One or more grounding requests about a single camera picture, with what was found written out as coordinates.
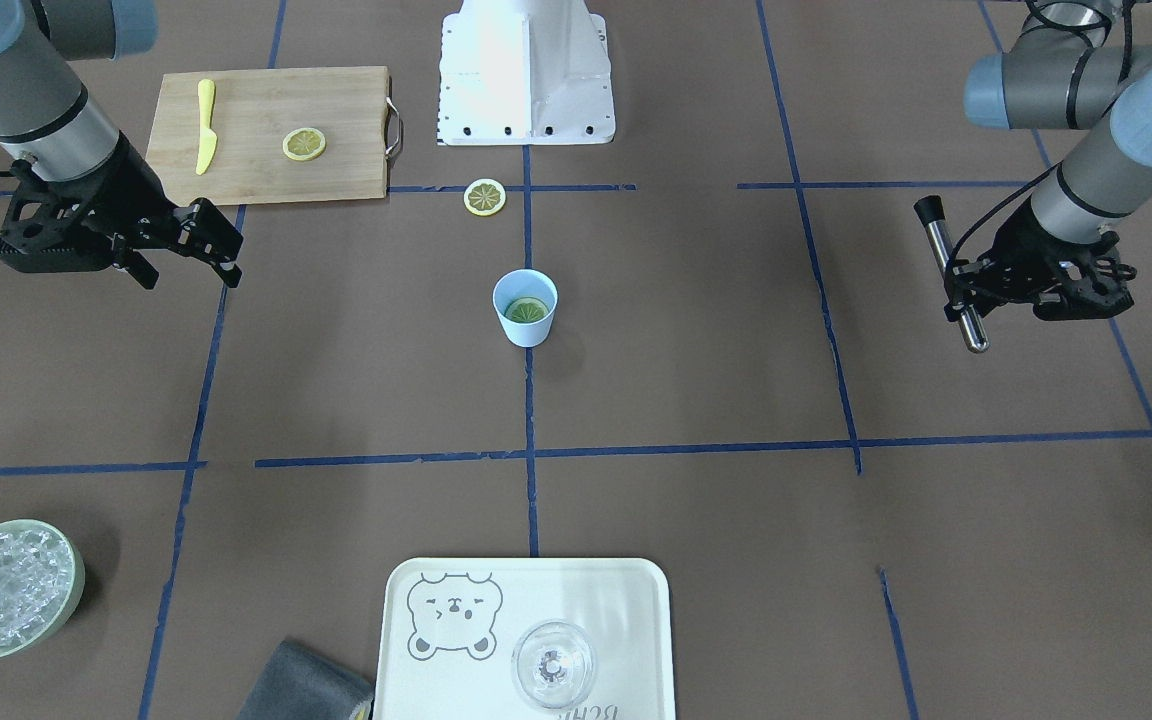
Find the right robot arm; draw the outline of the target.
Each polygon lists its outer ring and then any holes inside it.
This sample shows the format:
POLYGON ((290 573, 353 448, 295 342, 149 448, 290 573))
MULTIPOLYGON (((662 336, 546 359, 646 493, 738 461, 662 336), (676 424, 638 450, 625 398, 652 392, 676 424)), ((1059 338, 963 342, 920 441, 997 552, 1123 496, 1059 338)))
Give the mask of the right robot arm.
POLYGON ((241 282, 241 232, 211 200, 174 204, 71 68, 146 53, 156 38, 152 1, 0 1, 0 146, 17 182, 0 227, 9 268, 113 268, 151 290, 145 252, 166 250, 241 282))

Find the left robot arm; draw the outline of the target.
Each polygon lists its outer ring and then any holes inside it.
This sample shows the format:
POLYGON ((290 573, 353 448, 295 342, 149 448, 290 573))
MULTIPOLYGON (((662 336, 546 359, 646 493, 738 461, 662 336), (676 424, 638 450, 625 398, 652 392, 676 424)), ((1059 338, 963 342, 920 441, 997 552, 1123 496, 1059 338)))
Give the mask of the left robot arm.
POLYGON ((982 58, 967 118, 996 129, 1076 129, 1082 141, 1011 200, 1018 209, 977 259, 952 250, 952 319, 1021 304, 1046 323, 1134 306, 1137 270, 1119 223, 1152 199, 1152 44, 1134 40, 1129 1, 1030 1, 1011 50, 982 58))

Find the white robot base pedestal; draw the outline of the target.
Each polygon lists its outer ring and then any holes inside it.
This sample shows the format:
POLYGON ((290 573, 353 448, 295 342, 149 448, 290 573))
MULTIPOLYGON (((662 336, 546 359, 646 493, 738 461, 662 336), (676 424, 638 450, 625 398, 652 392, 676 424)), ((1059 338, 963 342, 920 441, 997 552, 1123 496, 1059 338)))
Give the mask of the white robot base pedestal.
POLYGON ((440 145, 602 145, 616 137, 607 24, 584 1, 465 1, 445 15, 440 41, 440 145))

